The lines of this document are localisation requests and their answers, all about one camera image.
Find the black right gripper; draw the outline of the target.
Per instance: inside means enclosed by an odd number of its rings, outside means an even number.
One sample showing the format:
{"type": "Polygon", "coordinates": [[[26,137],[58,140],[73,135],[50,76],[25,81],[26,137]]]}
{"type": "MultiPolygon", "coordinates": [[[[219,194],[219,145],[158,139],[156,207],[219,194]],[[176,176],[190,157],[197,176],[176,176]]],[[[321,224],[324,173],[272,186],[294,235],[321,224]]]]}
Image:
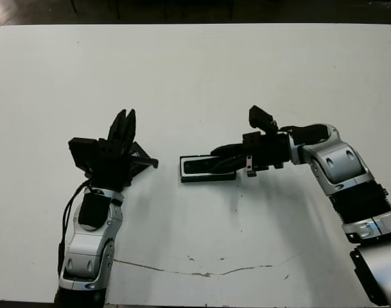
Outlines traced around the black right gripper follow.
{"type": "Polygon", "coordinates": [[[246,133],[242,144],[219,146],[210,155],[226,157],[213,167],[213,173],[231,173],[246,166],[247,176],[255,177],[258,171],[269,170],[270,166],[282,169],[291,160],[290,140],[285,133],[246,133]]]}

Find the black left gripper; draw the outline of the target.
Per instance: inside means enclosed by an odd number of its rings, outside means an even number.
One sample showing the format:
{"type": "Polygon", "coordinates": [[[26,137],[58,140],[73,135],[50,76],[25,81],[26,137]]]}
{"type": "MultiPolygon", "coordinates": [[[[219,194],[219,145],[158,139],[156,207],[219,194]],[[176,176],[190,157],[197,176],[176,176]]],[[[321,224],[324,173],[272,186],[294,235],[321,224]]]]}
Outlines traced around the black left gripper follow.
{"type": "Polygon", "coordinates": [[[97,157],[92,164],[93,187],[122,192],[131,186],[131,147],[135,139],[136,114],[122,109],[110,126],[106,139],[98,139],[97,157]]]}

